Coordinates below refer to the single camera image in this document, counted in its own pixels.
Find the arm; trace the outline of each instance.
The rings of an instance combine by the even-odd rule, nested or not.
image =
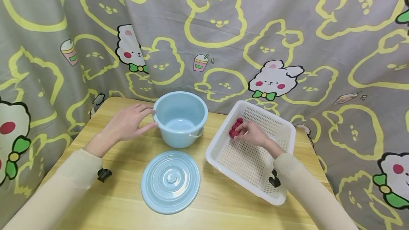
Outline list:
[[[100,134],[89,144],[102,141]],[[102,159],[81,149],[73,152],[3,230],[51,230],[97,179]]]
[[[328,189],[293,155],[281,153],[274,161],[274,168],[280,181],[307,211],[318,229],[358,229]]]
[[[118,141],[135,138],[156,126],[139,123],[153,110],[136,104],[116,114],[104,130],[95,135],[84,149],[73,152],[3,230],[52,230],[75,203],[87,192],[102,168],[102,157]]]
[[[297,160],[284,152],[253,123],[243,123],[234,139],[263,147],[275,159],[280,182],[296,198],[320,230],[358,230],[335,197]]]

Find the basket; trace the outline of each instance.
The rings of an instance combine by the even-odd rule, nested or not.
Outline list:
[[[273,177],[274,159],[261,147],[230,138],[229,131],[241,117],[245,122],[253,122],[287,153],[293,154],[295,127],[281,117],[244,100],[237,101],[226,117],[206,150],[206,160],[221,173],[263,198],[272,205],[285,202],[287,190],[274,187],[269,182]]]

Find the wooden table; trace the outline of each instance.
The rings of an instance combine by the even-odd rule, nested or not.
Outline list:
[[[46,182],[56,169],[87,142],[120,109],[138,101],[109,98],[47,174]],[[317,229],[306,211],[287,195],[281,206],[273,206],[256,197],[214,169],[205,159],[205,151],[226,115],[209,114],[205,133],[190,147],[181,151],[196,161],[201,177],[200,190],[194,202],[174,215],[151,211],[142,199],[140,184],[148,163],[158,154],[171,150],[158,129],[127,142],[120,142],[103,158],[104,168],[113,172],[107,182],[96,181],[81,202],[67,214],[58,229],[69,230],[137,230],[137,229]],[[152,122],[151,116],[144,123]],[[328,180],[305,132],[297,128],[294,155],[329,190]]]

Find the light blue bucket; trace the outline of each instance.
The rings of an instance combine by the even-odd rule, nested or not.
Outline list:
[[[199,96],[184,91],[167,93],[153,106],[163,140],[173,148],[185,148],[203,134],[208,110]]]

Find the left hand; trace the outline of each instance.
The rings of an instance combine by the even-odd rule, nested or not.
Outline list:
[[[152,108],[153,106],[146,104],[135,104],[121,109],[109,121],[102,134],[106,135],[109,139],[113,139],[115,143],[141,136],[158,125],[158,123],[152,122],[141,128],[139,127],[139,124],[145,117],[154,113]]]

